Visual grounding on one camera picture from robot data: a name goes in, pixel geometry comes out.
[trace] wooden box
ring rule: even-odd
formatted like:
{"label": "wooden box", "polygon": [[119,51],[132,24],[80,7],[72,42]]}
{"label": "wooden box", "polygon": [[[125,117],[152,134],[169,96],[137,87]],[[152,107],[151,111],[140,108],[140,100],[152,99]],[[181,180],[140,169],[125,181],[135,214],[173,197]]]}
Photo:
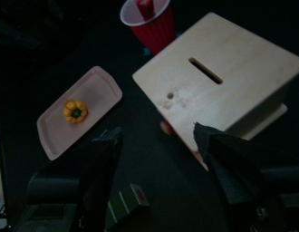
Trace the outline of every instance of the wooden box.
{"label": "wooden box", "polygon": [[287,111],[299,56],[209,13],[136,71],[137,85],[191,150],[193,124],[249,139]]}

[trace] white tray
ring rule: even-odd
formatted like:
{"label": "white tray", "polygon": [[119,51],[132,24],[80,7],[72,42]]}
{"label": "white tray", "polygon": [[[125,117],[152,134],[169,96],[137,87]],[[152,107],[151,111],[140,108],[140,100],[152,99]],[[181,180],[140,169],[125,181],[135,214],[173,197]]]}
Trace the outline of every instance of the white tray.
{"label": "white tray", "polygon": [[[51,160],[83,137],[121,98],[123,91],[111,75],[100,67],[93,67],[37,120],[40,141]],[[68,99],[81,100],[88,107],[84,121],[76,124],[69,124],[63,115]]]}

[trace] black surface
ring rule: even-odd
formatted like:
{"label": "black surface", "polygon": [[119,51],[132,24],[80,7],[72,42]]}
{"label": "black surface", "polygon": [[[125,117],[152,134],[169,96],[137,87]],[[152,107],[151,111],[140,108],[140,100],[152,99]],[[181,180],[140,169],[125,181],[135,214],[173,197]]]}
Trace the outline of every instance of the black surface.
{"label": "black surface", "polygon": [[[212,176],[176,135],[163,134],[161,115],[132,79],[152,56],[143,55],[143,45],[120,21],[123,4],[119,1],[92,20],[65,57],[44,64],[16,85],[0,84],[0,157],[9,223],[20,218],[32,174],[49,162],[38,140],[37,118],[92,66],[99,65],[119,83],[124,99],[75,146],[105,129],[124,128],[112,191],[117,192],[131,182],[139,184],[151,208],[124,223],[121,231],[227,231]],[[208,12],[215,12],[299,55],[299,1],[173,0],[172,6],[180,33]],[[285,104],[288,113],[253,140],[299,159],[299,79]]]}

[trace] cup rim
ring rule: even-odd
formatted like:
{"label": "cup rim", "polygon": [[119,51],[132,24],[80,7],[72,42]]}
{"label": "cup rim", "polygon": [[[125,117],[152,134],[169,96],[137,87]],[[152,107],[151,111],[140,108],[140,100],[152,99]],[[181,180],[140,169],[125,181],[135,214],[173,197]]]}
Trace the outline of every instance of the cup rim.
{"label": "cup rim", "polygon": [[164,2],[164,5],[163,7],[159,9],[159,13],[147,21],[144,22],[139,22],[139,23],[128,23],[125,20],[124,20],[124,12],[125,12],[125,7],[128,7],[131,4],[136,4],[136,0],[127,0],[124,2],[124,6],[121,8],[121,12],[120,12],[120,18],[121,18],[121,21],[125,25],[128,26],[140,26],[140,25],[144,25],[144,24],[148,24],[149,22],[152,22],[164,12],[164,10],[167,9],[168,5],[171,3],[171,0],[165,0]]}

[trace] red plastic cup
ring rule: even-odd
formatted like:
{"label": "red plastic cup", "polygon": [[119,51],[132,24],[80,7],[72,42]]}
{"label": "red plastic cup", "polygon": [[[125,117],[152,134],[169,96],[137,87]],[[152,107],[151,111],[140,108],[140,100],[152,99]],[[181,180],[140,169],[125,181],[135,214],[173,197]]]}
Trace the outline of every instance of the red plastic cup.
{"label": "red plastic cup", "polygon": [[151,0],[153,14],[148,17],[140,13],[137,0],[127,0],[120,17],[125,25],[132,29],[139,41],[157,54],[175,40],[175,17],[171,8],[171,0]]}

